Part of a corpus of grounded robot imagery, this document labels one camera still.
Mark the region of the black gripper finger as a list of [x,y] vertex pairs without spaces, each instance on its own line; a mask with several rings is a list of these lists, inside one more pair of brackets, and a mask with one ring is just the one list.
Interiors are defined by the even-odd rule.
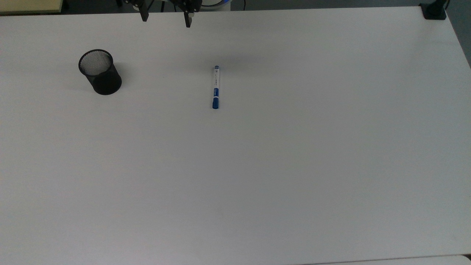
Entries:
[[195,13],[200,12],[201,0],[179,0],[178,7],[184,13],[186,27],[190,28],[193,16],[195,15]]
[[124,3],[131,5],[134,10],[139,12],[143,22],[148,20],[148,5],[145,0],[125,0]]

